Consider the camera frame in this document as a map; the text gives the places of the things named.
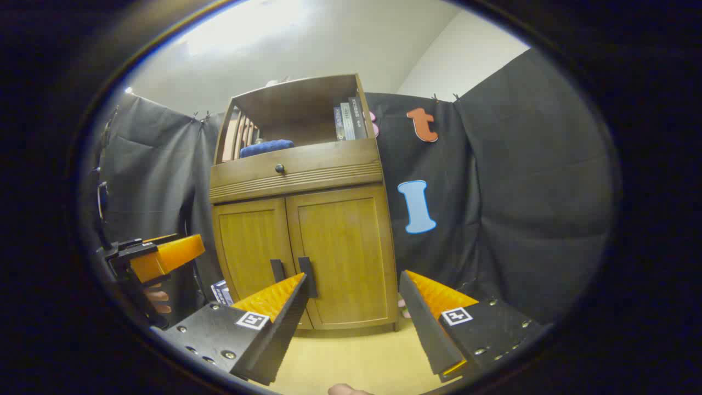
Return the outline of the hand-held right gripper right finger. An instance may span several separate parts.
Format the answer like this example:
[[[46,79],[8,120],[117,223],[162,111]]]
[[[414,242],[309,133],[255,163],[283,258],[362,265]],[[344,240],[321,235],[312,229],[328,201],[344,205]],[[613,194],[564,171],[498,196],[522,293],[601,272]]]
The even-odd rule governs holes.
[[[429,366],[442,382],[475,380],[496,370],[545,330],[482,289],[463,294],[410,270],[401,273],[399,292]]]

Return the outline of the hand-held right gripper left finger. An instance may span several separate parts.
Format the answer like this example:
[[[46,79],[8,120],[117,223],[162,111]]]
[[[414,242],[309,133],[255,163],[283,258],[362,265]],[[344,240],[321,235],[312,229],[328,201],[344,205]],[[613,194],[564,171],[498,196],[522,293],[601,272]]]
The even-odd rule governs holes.
[[[278,375],[308,298],[309,277],[298,273],[230,307],[210,303],[167,330],[151,331],[186,360],[269,385]]]

